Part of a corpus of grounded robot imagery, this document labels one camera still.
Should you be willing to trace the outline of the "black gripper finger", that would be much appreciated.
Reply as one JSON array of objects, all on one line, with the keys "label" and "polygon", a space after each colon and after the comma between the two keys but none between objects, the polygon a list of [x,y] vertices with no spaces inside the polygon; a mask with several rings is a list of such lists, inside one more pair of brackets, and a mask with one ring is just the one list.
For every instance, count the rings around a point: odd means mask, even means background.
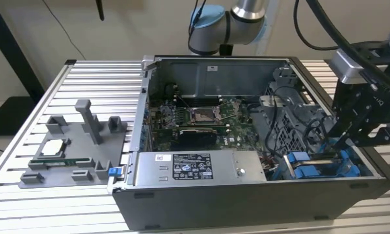
[{"label": "black gripper finger", "polygon": [[329,138],[337,138],[338,140],[346,140],[345,132],[350,126],[353,116],[350,114],[338,115],[336,117],[336,123],[329,130]]},{"label": "black gripper finger", "polygon": [[368,137],[368,134],[372,132],[372,124],[364,122],[352,122],[350,127],[341,135],[338,141],[336,142],[336,149],[348,148],[346,140],[352,140],[352,142],[361,140]]}]

